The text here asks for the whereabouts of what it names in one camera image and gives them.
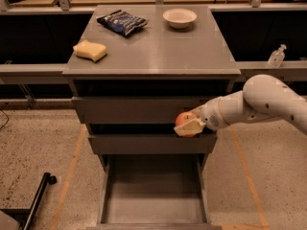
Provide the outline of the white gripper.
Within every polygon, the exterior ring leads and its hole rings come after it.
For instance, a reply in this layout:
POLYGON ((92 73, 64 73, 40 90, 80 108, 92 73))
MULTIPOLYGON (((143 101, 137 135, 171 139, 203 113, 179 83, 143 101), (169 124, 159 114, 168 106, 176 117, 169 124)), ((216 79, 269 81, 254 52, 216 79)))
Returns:
POLYGON ((178 136, 195 136, 202 133, 205 126, 212 130, 218 130, 228 127, 228 123, 224 120, 222 112, 220 111, 219 104, 222 98, 218 97, 208 101, 201 107, 191 110, 191 112, 200 116, 200 118, 192 118, 183 120, 174 127, 174 131, 178 136))

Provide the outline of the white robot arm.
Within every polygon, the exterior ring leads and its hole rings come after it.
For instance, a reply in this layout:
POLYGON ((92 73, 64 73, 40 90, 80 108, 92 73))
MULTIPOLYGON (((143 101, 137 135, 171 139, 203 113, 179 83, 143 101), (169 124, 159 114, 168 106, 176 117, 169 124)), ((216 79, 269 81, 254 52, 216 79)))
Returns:
POLYGON ((307 134, 307 100, 281 80, 256 75, 241 91, 218 97, 176 118, 175 133, 193 137, 207 127, 218 130, 237 123, 269 122, 281 119, 307 134))

